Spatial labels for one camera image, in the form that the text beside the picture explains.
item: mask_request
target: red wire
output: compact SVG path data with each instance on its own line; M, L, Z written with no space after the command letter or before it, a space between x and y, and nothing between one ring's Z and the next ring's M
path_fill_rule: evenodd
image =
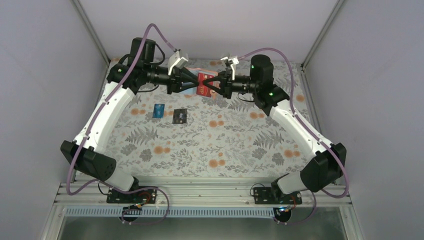
M138 196L142 196L142 195L147 195L147 199L146 199L146 204L148 204L150 202L150 199L152 198L152 195L148 192L148 191L144 191L142 193L140 193Z
M296 208L296 206L297 206L296 198L295 198L294 196L292 196L292 195L290 195L290 197L291 197L291 199L293 199L293 208L291 209L291 210L293 210L293 209L295 209L295 208Z

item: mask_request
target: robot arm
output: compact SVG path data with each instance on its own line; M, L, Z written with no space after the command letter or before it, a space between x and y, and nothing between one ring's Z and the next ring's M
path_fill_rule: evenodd
M274 66L270 58L266 55L253 56L249 76L234 75L234 62L238 61L225 60L226 70L214 78L203 81L203 84L228 99L231 98L233 92L252 93L255 105L279 123L294 138L306 158L310 160L300 172L286 174L272 182L271 188L274 196L281 199L296 191L318 192L340 178L343 175L341 168L321 143L330 146L343 165L346 159L345 147L341 143L334 145L309 124L302 115L298 114L296 109L292 111L289 95L274 84ZM219 81L219 87L210 84L215 81ZM297 117L313 134L319 137L319 141L315 140L311 133L302 126Z
M141 38L135 38L132 41L128 65L134 61L141 42ZM127 104L137 94L140 87L146 83L165 85L168 94L179 93L199 85L197 76L184 67L188 61L187 54L182 54L179 50L171 57L168 68L153 64L155 45L155 41L146 39L136 67L112 98L106 101L109 94L127 73L129 66L117 63L111 68L104 93L87 124L72 142L65 140L60 147L65 158L71 163L83 138L86 138L74 168L122 191L138 189L138 181L133 176L121 171L117 167L116 160L104 153L109 136ZM97 113L99 107L104 103L106 104L102 111ZM90 124L92 124L91 130L86 135Z

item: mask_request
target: black credit card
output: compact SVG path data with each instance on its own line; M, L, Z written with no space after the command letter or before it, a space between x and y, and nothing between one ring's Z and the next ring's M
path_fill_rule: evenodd
M173 124L186 124L187 123L187 109L186 108L174 109L172 123Z

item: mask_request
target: floral tablecloth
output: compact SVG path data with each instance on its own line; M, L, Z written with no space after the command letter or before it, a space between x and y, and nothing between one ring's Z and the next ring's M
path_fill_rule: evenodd
M114 59L109 69L118 62ZM274 82L287 93L287 65L273 61ZM222 71L219 60L193 60L189 68ZM249 74L249 61L240 61L237 74ZM309 120L300 86L295 78L294 105ZM141 90L152 88L147 84ZM254 103L234 93L231 99L181 93L166 94L160 86L139 93L120 116L108 141L106 155L133 176L278 177L301 170L307 160L296 142ZM241 98L250 98L249 94ZM152 118L154 104L165 104L163 118ZM187 124L172 124L174 109L187 109Z

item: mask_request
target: white wall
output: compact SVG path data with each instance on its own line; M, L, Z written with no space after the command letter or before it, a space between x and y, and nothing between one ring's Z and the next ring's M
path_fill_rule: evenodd
M307 67L366 239L424 235L424 1L348 0Z
M80 0L110 58L155 23L190 58L218 59L273 47L301 63L337 0ZM154 30L149 38L168 48ZM280 59L276 54L271 58Z
M105 63L70 1L0 3L0 233L40 237Z

